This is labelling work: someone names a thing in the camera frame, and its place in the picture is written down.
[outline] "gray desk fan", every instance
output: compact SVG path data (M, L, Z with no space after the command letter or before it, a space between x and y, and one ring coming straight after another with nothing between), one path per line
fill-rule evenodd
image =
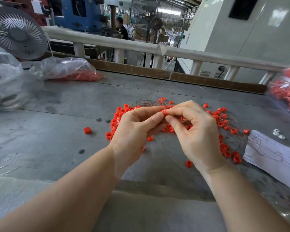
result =
M27 13L0 7L0 47L21 59L37 59L46 52L47 38L39 24Z

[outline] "person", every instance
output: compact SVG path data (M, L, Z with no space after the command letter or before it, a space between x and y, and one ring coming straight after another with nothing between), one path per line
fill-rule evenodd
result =
M147 137L166 127L163 108L125 113L107 147L2 218L0 232L91 231L121 176L142 155ZM166 122L209 185L228 231L290 231L289 223L221 155L212 116L193 101L166 112ZM177 119L181 116L193 124L191 129Z
M121 39L129 40L127 29L123 26L124 20L120 17L117 17L116 20L116 31L121 33Z

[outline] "fluorescent light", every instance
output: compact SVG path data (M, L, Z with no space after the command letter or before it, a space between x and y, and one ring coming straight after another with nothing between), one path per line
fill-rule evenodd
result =
M162 12L162 13L166 13L166 14L171 14L171 15L181 15L181 12L180 11L174 11L174 10L168 10L168 9L161 9L161 8L158 8L158 11L159 12Z

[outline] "cardboard strip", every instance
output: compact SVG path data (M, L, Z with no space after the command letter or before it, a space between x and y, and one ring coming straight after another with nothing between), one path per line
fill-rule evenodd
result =
M53 53L54 56L59 58L64 57L73 57L72 55L63 54L63 53ZM51 57L52 55L50 52L46 52L43 58ZM219 80L216 78L208 78L208 77L201 77L201 76L192 76L188 74L178 73L178 72L171 72L165 71L160 69L154 68L146 68L146 67L138 67L132 66L127 64L119 64L107 61L101 61L96 59L87 59L90 64L92 64L97 70L102 71L110 71L115 73L123 73L127 75L136 75L136 76L144 76L144 77L151 77L157 79L164 79L188 84L195 84L195 85L203 85L209 87L216 87L222 89L230 89L236 91L243 91L243 92L250 92L250 93L258 93L264 94L267 90L266 85L262 84L249 84L249 83L240 83L234 81L227 81L227 80Z

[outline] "railing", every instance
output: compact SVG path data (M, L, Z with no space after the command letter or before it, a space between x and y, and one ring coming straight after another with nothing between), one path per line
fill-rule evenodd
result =
M133 50L149 54L154 54L153 68L161 69L163 56L173 56L177 58L186 58L193 60L190 70L191 75L197 76L203 62L218 63L229 65L230 68L224 77L225 80L232 81L241 67L252 68L266 71L259 84L267 85L276 75L282 72L287 65L256 60L251 58L242 58L224 54L209 53L203 51L169 47L163 44L149 44L144 42L128 41L112 37L88 34L73 31L67 28L51 26L42 27L52 39L72 41L75 55L85 57L84 44L105 46L115 49L115 62L124 63L124 50Z

